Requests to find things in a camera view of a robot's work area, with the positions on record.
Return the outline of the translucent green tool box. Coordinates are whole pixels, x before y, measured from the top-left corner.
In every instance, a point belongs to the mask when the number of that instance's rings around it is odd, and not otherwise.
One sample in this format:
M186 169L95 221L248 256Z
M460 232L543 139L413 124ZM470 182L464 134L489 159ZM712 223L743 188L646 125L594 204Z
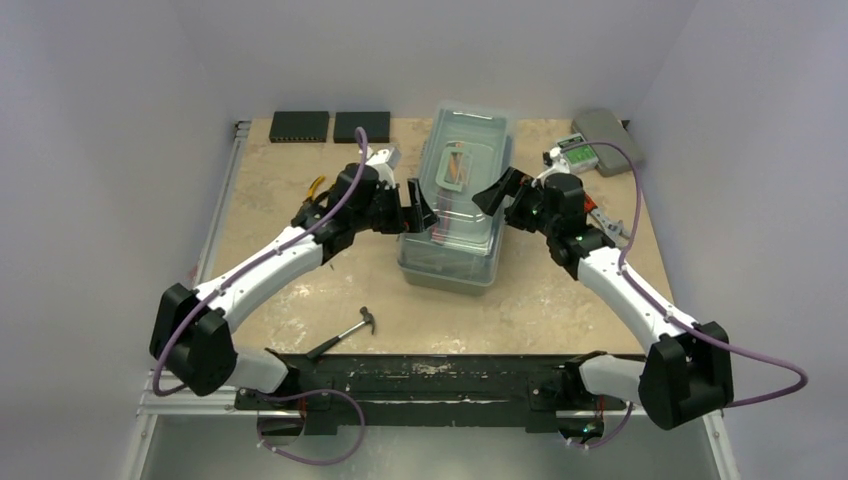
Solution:
M412 284L479 296L494 283L503 222L487 216L472 196L491 186L511 166L513 115L506 110L445 101L434 116L417 178L424 198L438 216L451 215L449 239L431 240L431 229L400 238L398 266ZM462 142L466 185L454 191L445 181L448 144Z

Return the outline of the red black utility knife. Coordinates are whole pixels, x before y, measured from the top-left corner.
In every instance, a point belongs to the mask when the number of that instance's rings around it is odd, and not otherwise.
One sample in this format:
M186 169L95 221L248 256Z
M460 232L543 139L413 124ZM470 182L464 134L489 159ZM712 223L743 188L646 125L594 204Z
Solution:
M441 212L436 225L431 230L431 240L435 244L444 245L449 239L450 226L451 215L448 212Z

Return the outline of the yellow handled pliers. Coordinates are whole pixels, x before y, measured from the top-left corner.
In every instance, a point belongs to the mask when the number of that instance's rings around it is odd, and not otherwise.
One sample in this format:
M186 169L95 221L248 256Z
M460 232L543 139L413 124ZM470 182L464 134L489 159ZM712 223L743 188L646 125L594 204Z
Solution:
M462 142L448 144L448 165L445 181L454 191L461 191L466 185L465 150Z

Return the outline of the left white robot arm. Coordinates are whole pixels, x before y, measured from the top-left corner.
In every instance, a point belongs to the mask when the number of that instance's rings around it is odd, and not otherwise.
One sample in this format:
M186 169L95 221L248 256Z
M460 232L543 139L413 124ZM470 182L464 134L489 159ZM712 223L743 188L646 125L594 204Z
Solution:
M298 382L269 349L238 350L233 334L283 287L349 248L357 234L420 233L437 217L419 181L407 181L410 203L387 166L351 163L326 191L307 197L274 240L230 271L196 287L177 283L162 295L150 353L152 388L160 397L188 389L206 396L222 386L259 392L272 408L297 399Z

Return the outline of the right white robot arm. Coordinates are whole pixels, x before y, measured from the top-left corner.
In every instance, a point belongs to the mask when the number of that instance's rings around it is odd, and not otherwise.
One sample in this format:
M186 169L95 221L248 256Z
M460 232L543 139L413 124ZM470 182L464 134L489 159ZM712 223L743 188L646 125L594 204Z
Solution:
M487 216L546 239L550 257L596 294L645 351L642 361L593 352L567 363L561 392L576 407L598 396L639 405L671 430L734 400L727 332L673 306L623 258L623 250L587 218L582 181L567 173L537 180L510 168L473 203Z

